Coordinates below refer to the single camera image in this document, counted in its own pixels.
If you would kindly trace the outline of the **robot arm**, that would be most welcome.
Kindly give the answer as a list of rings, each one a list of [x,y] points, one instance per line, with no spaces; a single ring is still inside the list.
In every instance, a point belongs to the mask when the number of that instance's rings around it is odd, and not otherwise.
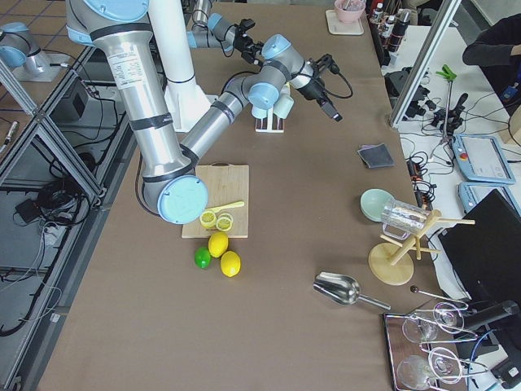
[[[211,7],[209,1],[198,2],[193,28],[187,29],[179,1],[66,4],[70,39],[107,57],[145,162],[146,206],[180,225],[196,220],[208,202],[196,165],[244,108],[258,119],[285,118],[293,104],[289,89],[295,88],[328,117],[341,120],[320,78],[331,65],[329,55],[304,59],[280,34],[254,42],[247,35],[251,20],[231,24]],[[211,99],[196,81],[194,48],[238,51],[260,70],[232,78]]]
[[[232,24],[222,15],[212,12],[214,1],[196,1],[190,20],[190,31],[186,33],[188,46],[192,49],[220,49],[226,57],[235,51],[240,53],[247,63],[261,67],[263,61],[259,55],[263,42],[255,42],[247,32],[256,22],[253,19],[241,19]]]

